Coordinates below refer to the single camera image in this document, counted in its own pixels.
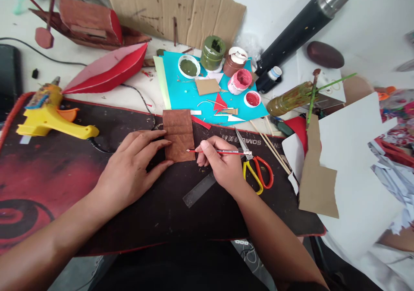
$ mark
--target smartphone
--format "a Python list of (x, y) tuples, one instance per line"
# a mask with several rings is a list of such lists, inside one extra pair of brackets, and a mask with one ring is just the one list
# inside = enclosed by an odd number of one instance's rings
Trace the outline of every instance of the smartphone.
[(0, 44), (0, 127), (21, 94), (20, 52), (14, 46)]

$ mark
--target glue gun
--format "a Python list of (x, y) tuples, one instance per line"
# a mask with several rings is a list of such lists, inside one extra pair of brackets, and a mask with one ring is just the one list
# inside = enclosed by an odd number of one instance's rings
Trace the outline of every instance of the glue gun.
[(52, 83), (44, 84), (25, 107), (26, 121), (19, 125), (17, 133), (27, 136), (45, 136), (51, 129), (58, 130), (80, 139), (97, 137), (99, 130), (95, 126), (80, 126), (73, 121), (78, 108), (62, 111), (59, 109), (63, 99), (59, 87), (60, 77)]

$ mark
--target left hand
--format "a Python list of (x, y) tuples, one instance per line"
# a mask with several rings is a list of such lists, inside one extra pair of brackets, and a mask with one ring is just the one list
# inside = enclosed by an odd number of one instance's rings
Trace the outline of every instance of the left hand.
[(174, 163), (162, 161), (149, 173), (146, 171), (156, 152), (171, 144), (165, 139), (153, 141), (165, 134), (164, 130), (141, 130), (128, 134), (109, 159), (91, 192), (94, 196), (91, 199), (112, 215), (137, 201)]

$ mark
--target red scissors handle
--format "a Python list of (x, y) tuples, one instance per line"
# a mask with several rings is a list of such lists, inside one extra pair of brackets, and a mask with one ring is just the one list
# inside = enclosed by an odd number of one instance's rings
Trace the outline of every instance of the red scissors handle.
[[(271, 188), (273, 186), (273, 171), (272, 171), (272, 168), (270, 168), (269, 164), (267, 162), (265, 162), (263, 159), (261, 159), (259, 156), (255, 156), (253, 158), (253, 161), (256, 164), (257, 176), (259, 177), (259, 180), (262, 183), (263, 187), (265, 189)], [(263, 182), (262, 171), (260, 170), (259, 161), (262, 162), (262, 164), (264, 164), (266, 166), (267, 170), (269, 171), (269, 183), (267, 185), (265, 185), (264, 182)]]

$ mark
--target light green paper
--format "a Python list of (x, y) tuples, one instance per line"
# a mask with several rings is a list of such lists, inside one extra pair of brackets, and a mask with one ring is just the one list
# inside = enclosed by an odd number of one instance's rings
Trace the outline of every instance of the light green paper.
[(158, 82), (160, 83), (161, 94), (163, 95), (165, 109), (171, 110), (171, 102), (169, 101), (169, 93), (167, 87), (167, 78), (165, 77), (164, 61), (161, 57), (153, 56), (155, 69), (157, 70)]

